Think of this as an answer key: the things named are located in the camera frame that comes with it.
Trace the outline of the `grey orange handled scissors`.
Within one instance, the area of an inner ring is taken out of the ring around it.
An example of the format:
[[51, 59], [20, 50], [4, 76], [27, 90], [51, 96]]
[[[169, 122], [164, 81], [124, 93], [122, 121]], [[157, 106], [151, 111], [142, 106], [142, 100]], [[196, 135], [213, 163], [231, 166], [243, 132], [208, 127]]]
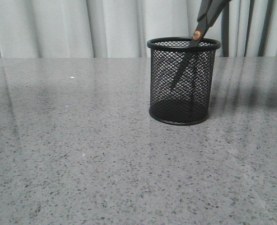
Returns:
[[[201, 40], [204, 38], [208, 29], [214, 25], [217, 18], [221, 14], [222, 10], [229, 3], [229, 0], [202, 0], [200, 9], [198, 12], [197, 22], [198, 25], [192, 35], [192, 40], [189, 44], [190, 48], [196, 48]], [[179, 68], [171, 84], [171, 90], [174, 90], [176, 84], [179, 82], [185, 69], [187, 68], [192, 58], [192, 52], [186, 52], [182, 61], [180, 62]]]

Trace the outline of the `black mesh pen cup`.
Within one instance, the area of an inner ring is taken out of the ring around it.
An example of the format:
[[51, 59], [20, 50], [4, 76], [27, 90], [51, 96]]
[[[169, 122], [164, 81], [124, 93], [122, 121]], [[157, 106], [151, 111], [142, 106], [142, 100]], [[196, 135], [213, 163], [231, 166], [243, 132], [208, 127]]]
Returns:
[[151, 39], [149, 114], [172, 125], [194, 125], [208, 118], [213, 67], [221, 43], [203, 39], [191, 47], [190, 37]]

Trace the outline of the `grey pleated curtain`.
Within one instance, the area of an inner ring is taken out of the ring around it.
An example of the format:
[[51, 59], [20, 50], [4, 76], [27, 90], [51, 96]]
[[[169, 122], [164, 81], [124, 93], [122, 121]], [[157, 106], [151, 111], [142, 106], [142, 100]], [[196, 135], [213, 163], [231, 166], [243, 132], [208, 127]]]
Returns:
[[[130, 58], [190, 37], [198, 0], [0, 0], [0, 58]], [[217, 56], [277, 56], [277, 0], [232, 0], [206, 36]]]

